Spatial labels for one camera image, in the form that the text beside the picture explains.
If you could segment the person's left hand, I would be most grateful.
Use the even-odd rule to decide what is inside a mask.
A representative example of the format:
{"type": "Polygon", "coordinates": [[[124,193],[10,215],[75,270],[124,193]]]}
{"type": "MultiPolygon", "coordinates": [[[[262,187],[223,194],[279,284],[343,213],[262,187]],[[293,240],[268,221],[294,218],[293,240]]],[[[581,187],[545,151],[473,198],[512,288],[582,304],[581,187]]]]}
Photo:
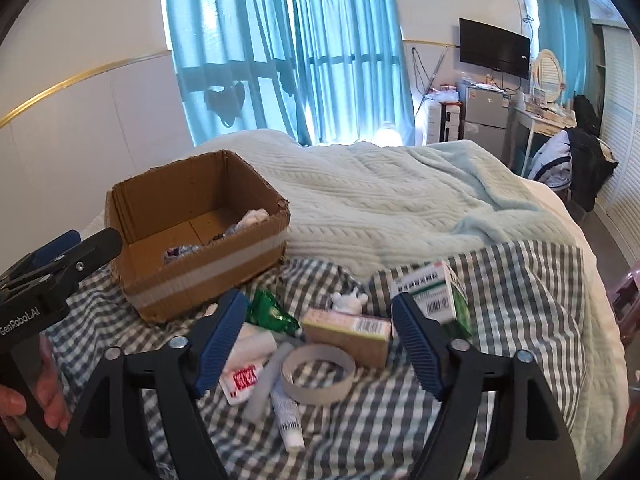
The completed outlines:
{"type": "MultiPolygon", "coordinates": [[[[40,367],[35,382],[34,396],[43,410],[46,425],[61,434],[66,434],[70,423],[70,411],[67,408],[62,386],[58,380],[50,341],[44,333],[39,335],[40,367]]],[[[26,412],[26,401],[21,393],[1,385],[1,419],[14,440],[22,440],[25,435],[17,426],[17,417],[26,412]]]]}

